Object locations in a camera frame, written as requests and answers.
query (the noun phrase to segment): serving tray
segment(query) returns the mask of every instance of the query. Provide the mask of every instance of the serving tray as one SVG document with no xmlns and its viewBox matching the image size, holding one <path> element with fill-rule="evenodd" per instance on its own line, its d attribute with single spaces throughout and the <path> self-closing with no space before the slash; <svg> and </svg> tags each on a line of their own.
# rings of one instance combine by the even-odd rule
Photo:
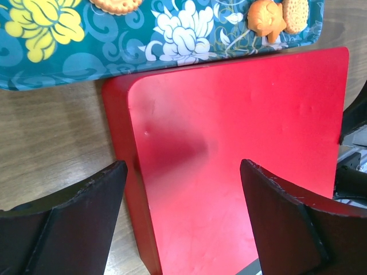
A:
<svg viewBox="0 0 367 275">
<path fill-rule="evenodd" d="M 0 88 L 28 90 L 309 45 L 324 0 L 309 0 L 308 27 L 275 44 L 247 29 L 254 0 L 144 0 L 125 16 L 88 0 L 0 1 Z"/>
</svg>

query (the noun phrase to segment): round biscuit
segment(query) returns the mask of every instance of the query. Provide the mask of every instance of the round biscuit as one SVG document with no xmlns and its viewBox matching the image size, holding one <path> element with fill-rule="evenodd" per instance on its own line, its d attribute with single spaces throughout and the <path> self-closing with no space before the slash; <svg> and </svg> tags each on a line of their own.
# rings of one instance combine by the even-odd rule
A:
<svg viewBox="0 0 367 275">
<path fill-rule="evenodd" d="M 113 15 L 125 15 L 140 6 L 142 0 L 90 0 L 96 7 Z"/>
</svg>

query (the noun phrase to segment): wooden table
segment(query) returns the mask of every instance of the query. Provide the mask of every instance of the wooden table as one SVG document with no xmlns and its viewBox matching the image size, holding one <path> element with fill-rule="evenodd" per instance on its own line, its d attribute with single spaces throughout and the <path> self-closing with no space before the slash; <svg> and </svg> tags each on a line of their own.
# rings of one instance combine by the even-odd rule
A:
<svg viewBox="0 0 367 275">
<path fill-rule="evenodd" d="M 366 0 L 327 0 L 318 43 L 290 50 L 349 48 L 345 107 L 367 79 L 366 14 Z M 32 92 L 1 91 L 1 209 L 53 193 L 114 161 L 100 95 L 102 83 L 84 82 Z M 125 203 L 105 274 L 148 274 L 139 258 Z"/>
</svg>

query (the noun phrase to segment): red surface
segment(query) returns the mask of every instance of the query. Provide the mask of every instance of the red surface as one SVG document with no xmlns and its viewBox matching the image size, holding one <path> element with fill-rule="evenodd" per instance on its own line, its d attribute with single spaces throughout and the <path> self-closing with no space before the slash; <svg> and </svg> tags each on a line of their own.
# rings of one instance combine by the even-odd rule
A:
<svg viewBox="0 0 367 275">
<path fill-rule="evenodd" d="M 235 274 L 257 258 L 242 159 L 332 195 L 348 60 L 337 48 L 106 82 L 136 242 L 152 274 Z"/>
</svg>

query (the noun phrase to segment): orange toy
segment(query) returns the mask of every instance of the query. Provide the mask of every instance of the orange toy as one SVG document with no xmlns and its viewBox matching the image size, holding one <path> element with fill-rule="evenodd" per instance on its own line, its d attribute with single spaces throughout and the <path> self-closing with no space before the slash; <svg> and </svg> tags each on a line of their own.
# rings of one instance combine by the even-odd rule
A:
<svg viewBox="0 0 367 275">
<path fill-rule="evenodd" d="M 267 36 L 269 43 L 275 43 L 287 24 L 283 19 L 283 6 L 272 0 L 257 0 L 249 8 L 248 28 L 258 36 Z"/>
</svg>

